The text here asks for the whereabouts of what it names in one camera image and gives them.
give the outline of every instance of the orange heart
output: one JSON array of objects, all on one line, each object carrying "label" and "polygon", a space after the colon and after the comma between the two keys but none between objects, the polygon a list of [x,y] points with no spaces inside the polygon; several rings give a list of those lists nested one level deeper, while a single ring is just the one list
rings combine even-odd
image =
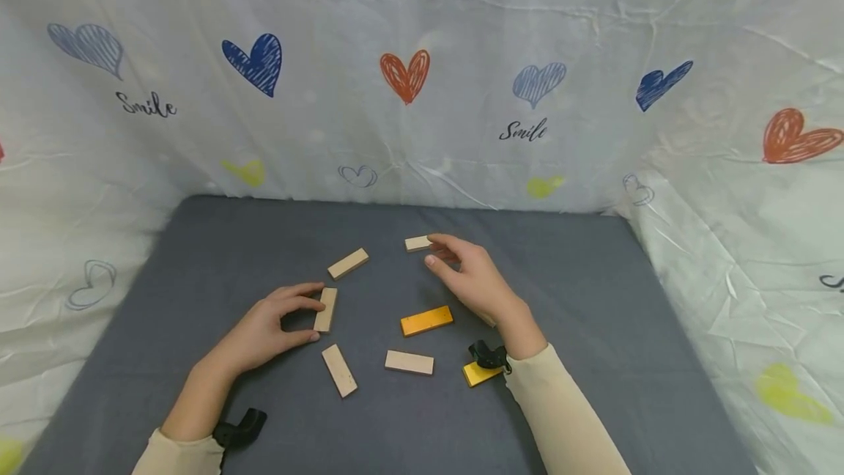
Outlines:
[{"label": "orange heart", "polygon": [[832,151],[844,141],[844,131],[817,129],[803,132],[803,113],[796,108],[779,110],[765,129],[762,148],[767,163],[798,163]]},{"label": "orange heart", "polygon": [[401,101],[409,105],[422,90],[424,80],[428,76],[431,66],[431,55],[428,51],[418,51],[410,60],[410,67],[405,69],[401,59],[393,54],[381,56],[381,71],[387,84],[399,94]]}]

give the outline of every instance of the natural wooden block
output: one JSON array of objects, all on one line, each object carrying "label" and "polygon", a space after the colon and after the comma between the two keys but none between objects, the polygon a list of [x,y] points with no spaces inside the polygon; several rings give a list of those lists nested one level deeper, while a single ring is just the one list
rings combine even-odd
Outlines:
[{"label": "natural wooden block", "polygon": [[334,302],[337,301],[337,288],[322,288],[319,302],[325,305],[322,312],[316,313],[314,330],[317,332],[331,331],[331,318],[334,315]]},{"label": "natural wooden block", "polygon": [[404,248],[407,250],[407,253],[413,253],[415,251],[423,251],[423,249],[427,249],[428,246],[431,245],[431,241],[428,240],[428,237],[413,237],[413,238],[405,238],[404,240]]},{"label": "natural wooden block", "polygon": [[470,385],[470,387],[474,387],[494,376],[498,376],[503,371],[504,367],[499,367],[498,369],[484,369],[478,365],[477,362],[472,362],[471,364],[467,364],[463,367],[463,376],[466,378],[466,383]]},{"label": "natural wooden block", "polygon": [[358,266],[367,262],[367,260],[369,260],[369,256],[364,251],[364,248],[361,248],[355,253],[350,254],[345,259],[340,260],[340,262],[335,262],[334,264],[328,266],[328,273],[331,274],[335,281],[337,281],[340,277],[346,275],[351,270],[354,270]]},{"label": "natural wooden block", "polygon": [[349,365],[346,365],[346,360],[343,359],[343,354],[340,354],[340,347],[334,344],[323,350],[322,359],[325,360],[328,372],[331,373],[334,385],[340,391],[340,398],[348,397],[357,390],[358,385],[352,377],[352,371],[349,370]]},{"label": "natural wooden block", "polygon": [[401,332],[405,337],[416,335],[420,332],[429,331],[438,326],[454,323],[451,317],[451,310],[447,306],[438,309],[428,310],[421,314],[411,315],[401,319]]},{"label": "natural wooden block", "polygon": [[434,374],[434,359],[431,356],[418,354],[400,353],[396,350],[387,351],[387,360],[384,362],[385,369],[404,370],[415,372],[418,375]]}]

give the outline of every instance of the long sleeve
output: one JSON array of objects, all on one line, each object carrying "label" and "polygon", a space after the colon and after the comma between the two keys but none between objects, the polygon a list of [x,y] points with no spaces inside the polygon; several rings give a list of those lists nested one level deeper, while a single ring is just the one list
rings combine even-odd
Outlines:
[{"label": "long sleeve", "polygon": [[550,344],[528,359],[507,358],[513,393],[549,475],[629,475],[595,410]]},{"label": "long sleeve", "polygon": [[222,462],[223,448],[211,437],[176,442],[155,430],[132,475],[220,475]]}]

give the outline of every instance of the black wrist strap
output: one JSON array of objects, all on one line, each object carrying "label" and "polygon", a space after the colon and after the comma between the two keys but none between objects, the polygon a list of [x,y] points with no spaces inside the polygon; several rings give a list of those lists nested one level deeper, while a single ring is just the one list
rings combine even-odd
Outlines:
[{"label": "black wrist strap", "polygon": [[512,368],[507,362],[507,349],[503,345],[492,350],[484,340],[479,339],[470,345],[470,354],[472,354],[472,358],[478,363],[478,367],[482,369],[498,369],[499,367],[504,367],[507,374],[512,372]]},{"label": "black wrist strap", "polygon": [[267,414],[263,410],[249,408],[238,425],[221,421],[215,426],[211,436],[223,448],[238,448],[249,446],[261,434]]}]

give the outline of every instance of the gray cloth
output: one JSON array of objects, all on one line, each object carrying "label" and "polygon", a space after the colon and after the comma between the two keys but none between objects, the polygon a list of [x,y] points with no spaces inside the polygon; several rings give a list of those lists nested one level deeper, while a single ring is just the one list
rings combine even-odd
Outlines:
[{"label": "gray cloth", "polygon": [[[451,232],[487,247],[634,475],[755,474],[626,222],[606,216],[193,197],[176,210],[23,475],[128,474],[190,366],[280,285],[332,283],[363,247],[332,332],[241,378],[228,421],[268,413],[232,474],[537,474],[528,424],[501,376],[468,388],[467,347],[496,332],[404,239]],[[399,319],[448,304],[452,325],[404,338]],[[307,328],[312,313],[285,318]],[[341,399],[320,351],[358,383]],[[388,349],[435,358],[431,377],[384,370]]]}]

